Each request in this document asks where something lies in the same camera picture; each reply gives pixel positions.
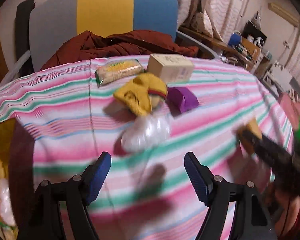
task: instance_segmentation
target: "striped tablecloth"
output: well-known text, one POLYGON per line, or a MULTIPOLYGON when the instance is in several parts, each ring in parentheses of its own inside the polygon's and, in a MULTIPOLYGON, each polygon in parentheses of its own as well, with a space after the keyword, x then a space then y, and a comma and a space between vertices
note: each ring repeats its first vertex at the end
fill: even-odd
MULTIPOLYGON (((35 138, 34 187, 43 179, 68 180, 81 173, 102 151, 112 166, 95 202, 91 220, 101 240, 195 239, 207 208, 199 202, 183 165, 193 151, 213 174, 231 182, 252 180, 263 189, 270 171, 242 153, 234 132, 256 117, 266 135, 291 150, 292 127, 272 95, 242 68, 191 58, 188 87, 200 107, 172 116, 172 133, 159 147, 126 155, 120 135, 134 116, 114 101, 113 92, 130 78, 98 88, 95 70, 112 60, 136 58, 146 67, 149 56, 100 58, 57 66, 0 88, 0 122, 16 117, 35 138)), ((69 223, 64 206, 65 228, 69 223)), ((234 204, 221 239, 229 235, 234 204)))

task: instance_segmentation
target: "brush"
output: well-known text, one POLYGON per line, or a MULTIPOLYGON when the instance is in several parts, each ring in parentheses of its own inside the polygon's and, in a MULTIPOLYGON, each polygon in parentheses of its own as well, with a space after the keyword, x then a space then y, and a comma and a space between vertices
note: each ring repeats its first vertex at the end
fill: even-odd
POLYGON ((193 152, 186 153, 184 164, 198 199, 209 207, 212 203, 213 174, 207 166, 200 164, 193 152))
POLYGON ((250 130, 243 130, 242 136, 253 146, 257 156, 272 168, 279 178, 275 181, 280 181, 280 188, 300 196, 300 170, 293 165, 291 155, 265 135, 260 140, 250 130))
POLYGON ((111 167, 111 156, 102 152, 93 165, 89 165, 82 174, 81 193, 85 206, 95 201, 111 167))

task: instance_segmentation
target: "box on shelf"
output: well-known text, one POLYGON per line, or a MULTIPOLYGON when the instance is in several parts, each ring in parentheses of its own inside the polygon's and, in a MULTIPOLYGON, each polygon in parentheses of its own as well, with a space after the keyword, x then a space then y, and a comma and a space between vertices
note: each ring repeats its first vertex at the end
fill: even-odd
POLYGON ((241 44, 247 49, 253 61, 257 60, 261 51, 260 48, 248 41, 246 38, 242 38, 241 44))
POLYGON ((183 55, 151 54, 147 72, 161 78, 165 83, 188 81, 194 65, 183 55))

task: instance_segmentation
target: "chair backrest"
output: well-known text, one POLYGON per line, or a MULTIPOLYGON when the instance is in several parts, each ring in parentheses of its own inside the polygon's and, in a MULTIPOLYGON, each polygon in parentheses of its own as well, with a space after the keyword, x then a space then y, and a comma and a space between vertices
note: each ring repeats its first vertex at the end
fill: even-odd
POLYGON ((48 0, 30 14, 34 71, 39 71, 64 42, 86 30, 102 37, 153 30, 174 40, 177 17, 177 0, 48 0))

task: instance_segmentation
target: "white plastic bag on chair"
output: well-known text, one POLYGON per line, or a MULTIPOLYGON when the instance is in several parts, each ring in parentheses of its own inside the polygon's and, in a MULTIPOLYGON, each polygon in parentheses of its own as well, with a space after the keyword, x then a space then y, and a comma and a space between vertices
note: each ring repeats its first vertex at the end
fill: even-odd
POLYGON ((123 133, 121 146, 128 153, 142 152, 167 140, 170 130, 167 116, 138 116, 123 133))
POLYGON ((8 226, 14 227, 16 225, 12 213, 10 190, 7 179, 0 179, 0 216, 8 226))

